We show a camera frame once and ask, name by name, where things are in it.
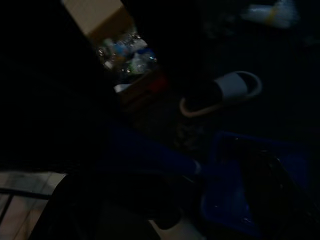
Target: trash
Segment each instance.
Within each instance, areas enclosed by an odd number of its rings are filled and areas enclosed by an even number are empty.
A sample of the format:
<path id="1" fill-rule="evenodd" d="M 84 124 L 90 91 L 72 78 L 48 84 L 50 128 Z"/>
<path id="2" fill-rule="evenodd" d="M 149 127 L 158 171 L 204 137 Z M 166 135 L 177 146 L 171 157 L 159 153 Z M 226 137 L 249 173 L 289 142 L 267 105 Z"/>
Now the trash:
<path id="1" fill-rule="evenodd" d="M 157 59 L 150 48 L 137 51 L 134 57 L 125 62 L 120 70 L 121 78 L 125 79 L 132 75 L 142 75 L 155 68 Z"/>
<path id="2" fill-rule="evenodd" d="M 110 49 L 110 52 L 122 57 L 128 57 L 140 49 L 144 49 L 148 44 L 139 36 L 134 29 L 132 32 L 123 35 L 120 40 L 113 42 L 107 38 L 103 44 Z"/>
<path id="3" fill-rule="evenodd" d="M 241 17 L 247 21 L 279 29 L 288 29 L 300 19 L 292 0 L 278 0 L 273 6 L 252 4 Z"/>
<path id="4" fill-rule="evenodd" d="M 110 52 L 110 49 L 108 47 L 105 47 L 105 46 L 98 47 L 96 52 L 97 52 L 97 55 L 100 58 L 100 61 L 103 62 L 103 63 L 105 61 L 107 61 L 112 55 L 112 53 Z"/>

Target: white object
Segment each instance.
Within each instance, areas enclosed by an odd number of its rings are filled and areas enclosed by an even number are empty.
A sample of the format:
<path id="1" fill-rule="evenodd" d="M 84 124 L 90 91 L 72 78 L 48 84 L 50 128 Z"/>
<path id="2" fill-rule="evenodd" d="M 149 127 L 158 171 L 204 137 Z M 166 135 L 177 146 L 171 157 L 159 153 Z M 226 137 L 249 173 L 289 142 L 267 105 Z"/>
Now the white object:
<path id="1" fill-rule="evenodd" d="M 114 86 L 114 90 L 116 93 L 120 93 L 123 90 L 126 90 L 130 86 L 131 86 L 131 84 L 118 84 L 118 85 Z"/>
<path id="2" fill-rule="evenodd" d="M 292 0 L 279 0 L 274 6 L 252 4 L 241 17 L 251 22 L 288 29 L 299 20 Z"/>
<path id="3" fill-rule="evenodd" d="M 106 62 L 104 63 L 104 66 L 106 66 L 108 69 L 112 69 L 112 68 L 114 67 L 114 65 L 112 64 L 111 61 L 106 61 Z"/>
<path id="4" fill-rule="evenodd" d="M 238 74 L 247 74 L 251 76 L 256 82 L 255 89 L 249 92 L 245 81 Z M 220 78 L 217 78 L 214 81 L 218 84 L 218 86 L 221 89 L 222 102 L 217 103 L 213 106 L 203 108 L 198 111 L 188 111 L 186 108 L 186 99 L 183 98 L 180 101 L 179 107 L 181 113 L 184 116 L 188 118 L 202 116 L 216 111 L 218 109 L 221 109 L 223 107 L 226 107 L 228 105 L 239 104 L 247 100 L 250 100 L 251 98 L 254 98 L 255 96 L 259 95 L 262 91 L 262 83 L 260 78 L 248 71 L 234 71 Z"/>
<path id="5" fill-rule="evenodd" d="M 149 222 L 161 240 L 206 240 L 186 218 L 182 218 L 176 225 L 166 230 L 160 229 L 153 220 Z"/>
<path id="6" fill-rule="evenodd" d="M 145 40 L 137 39 L 134 41 L 134 44 L 131 46 L 131 52 L 134 53 L 140 49 L 144 49 L 148 46 Z"/>

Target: tiled floor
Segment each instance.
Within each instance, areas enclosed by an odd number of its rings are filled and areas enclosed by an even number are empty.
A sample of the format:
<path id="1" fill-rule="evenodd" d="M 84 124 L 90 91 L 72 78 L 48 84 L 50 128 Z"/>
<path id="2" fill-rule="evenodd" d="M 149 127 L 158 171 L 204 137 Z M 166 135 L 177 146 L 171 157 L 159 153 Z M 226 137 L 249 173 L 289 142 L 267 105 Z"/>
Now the tiled floor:
<path id="1" fill-rule="evenodd" d="M 0 173 L 0 188 L 52 194 L 64 175 L 58 173 Z M 0 211 L 8 196 L 0 194 Z M 0 225 L 0 240 L 26 240 L 37 223 L 47 200 L 15 196 Z"/>

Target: dark floor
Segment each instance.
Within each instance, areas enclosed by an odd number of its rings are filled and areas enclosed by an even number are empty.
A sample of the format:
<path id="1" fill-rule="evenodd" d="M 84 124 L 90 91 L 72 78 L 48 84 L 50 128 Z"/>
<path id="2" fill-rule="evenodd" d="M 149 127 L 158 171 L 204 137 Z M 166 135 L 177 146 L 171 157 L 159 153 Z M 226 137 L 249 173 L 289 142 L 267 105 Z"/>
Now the dark floor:
<path id="1" fill-rule="evenodd" d="M 206 41 L 205 65 L 212 79 L 232 71 L 249 71 L 261 78 L 263 92 L 250 102 L 191 120 L 203 128 L 204 134 L 197 150 L 183 153 L 205 162 L 212 138 L 221 130 L 315 146 L 320 143 L 320 45 L 306 48 L 302 44 L 306 36 L 320 36 L 318 4 L 297 0 L 301 19 L 290 30 L 240 22 L 235 35 L 222 43 Z M 173 92 L 164 94 L 145 111 L 139 129 L 175 148 L 177 126 L 184 121 L 178 110 L 179 100 Z M 309 160 L 309 194 L 320 203 L 318 159 Z"/>

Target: blue container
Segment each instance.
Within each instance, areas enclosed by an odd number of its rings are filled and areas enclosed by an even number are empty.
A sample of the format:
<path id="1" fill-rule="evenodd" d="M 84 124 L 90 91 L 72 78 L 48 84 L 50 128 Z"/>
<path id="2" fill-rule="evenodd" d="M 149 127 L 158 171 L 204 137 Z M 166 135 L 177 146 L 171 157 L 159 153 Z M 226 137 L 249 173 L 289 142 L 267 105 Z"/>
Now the blue container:
<path id="1" fill-rule="evenodd" d="M 290 177 L 303 189 L 308 185 L 306 159 L 309 151 L 299 144 L 228 132 L 220 132 L 214 138 L 209 163 L 203 170 L 207 188 L 201 202 L 202 214 L 209 221 L 261 237 L 245 198 L 237 157 L 230 154 L 235 138 L 253 141 L 259 147 L 274 153 Z"/>
<path id="2" fill-rule="evenodd" d="M 110 122 L 105 154 L 96 171 L 106 173 L 198 175 L 201 165 L 134 130 Z"/>

